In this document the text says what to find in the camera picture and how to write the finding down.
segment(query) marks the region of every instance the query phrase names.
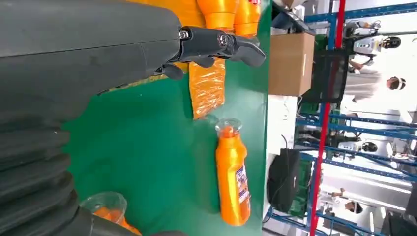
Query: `red pole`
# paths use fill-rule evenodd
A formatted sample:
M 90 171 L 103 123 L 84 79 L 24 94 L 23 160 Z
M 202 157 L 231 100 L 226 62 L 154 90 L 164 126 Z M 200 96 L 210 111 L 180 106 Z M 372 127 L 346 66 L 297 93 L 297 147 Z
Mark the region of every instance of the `red pole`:
M 343 25 L 345 23 L 345 6 L 346 6 L 346 0 L 340 0 L 339 13 L 337 14 L 336 48 L 342 48 Z M 330 76 L 330 87 L 329 87 L 330 96 L 332 93 L 332 87 L 334 84 L 334 78 L 336 76 L 337 70 L 338 68 L 334 68 Z M 323 152 L 324 152 L 324 147 L 325 147 L 329 114 L 330 114 L 330 103 L 326 103 L 324 114 L 323 114 L 323 121 L 322 121 L 322 132 L 320 134 L 319 155 L 317 157 L 316 171 L 314 175 L 314 189 L 313 189 L 314 197 L 313 197 L 313 203 L 312 203 L 312 209 L 311 209 L 311 226 L 310 226 L 311 236 L 315 235 L 315 232 L 317 229 L 317 221 L 318 221 L 318 217 L 316 216 L 317 197 L 319 194 L 320 177 L 321 177 L 322 162 L 323 162 Z

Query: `orange plastic bag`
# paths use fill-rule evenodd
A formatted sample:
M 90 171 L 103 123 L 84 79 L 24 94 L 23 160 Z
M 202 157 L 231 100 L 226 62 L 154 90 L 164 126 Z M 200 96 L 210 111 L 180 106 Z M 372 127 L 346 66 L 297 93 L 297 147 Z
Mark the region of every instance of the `orange plastic bag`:
M 226 65 L 224 59 L 216 58 L 210 68 L 191 62 L 189 70 L 193 117 L 199 119 L 224 104 Z

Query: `plastic bottle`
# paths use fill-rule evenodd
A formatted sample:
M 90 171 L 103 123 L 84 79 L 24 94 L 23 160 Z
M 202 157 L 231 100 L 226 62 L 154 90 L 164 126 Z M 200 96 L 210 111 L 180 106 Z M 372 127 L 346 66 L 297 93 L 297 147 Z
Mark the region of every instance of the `plastic bottle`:
M 219 143 L 216 150 L 221 215 L 233 226 L 241 226 L 250 216 L 250 194 L 245 169 L 246 147 L 237 119 L 226 118 L 216 125 Z
M 260 0 L 240 0 L 235 17 L 236 35 L 244 37 L 256 36 L 260 15 Z
M 197 0 L 197 3 L 204 14 L 206 28 L 233 31 L 239 0 Z

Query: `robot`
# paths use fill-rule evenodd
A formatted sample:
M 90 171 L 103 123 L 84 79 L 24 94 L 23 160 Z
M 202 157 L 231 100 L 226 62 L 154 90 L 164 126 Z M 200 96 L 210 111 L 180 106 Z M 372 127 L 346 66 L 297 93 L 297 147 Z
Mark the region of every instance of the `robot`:
M 123 0 L 2 0 L 0 19 L 0 235 L 132 236 L 79 207 L 61 124 L 109 88 L 182 78 L 174 62 L 266 57 L 249 39 Z
M 382 36 L 378 34 L 381 22 L 375 21 L 372 24 L 363 21 L 353 20 L 345 24 L 343 39 L 350 55 L 358 54 L 368 56 L 369 60 L 364 63 L 370 65 L 373 58 L 381 53 L 383 49 L 397 48 L 401 45 L 401 39 L 395 36 Z M 366 29 L 368 34 L 361 34 Z

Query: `white shirt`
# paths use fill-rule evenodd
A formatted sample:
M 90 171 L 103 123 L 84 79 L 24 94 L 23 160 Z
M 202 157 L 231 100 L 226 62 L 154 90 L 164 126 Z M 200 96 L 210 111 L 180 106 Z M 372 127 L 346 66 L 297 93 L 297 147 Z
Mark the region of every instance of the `white shirt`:
M 386 81 L 378 71 L 364 66 L 359 74 L 348 73 L 345 95 L 355 96 L 356 101 L 370 98 L 377 93 L 387 91 Z

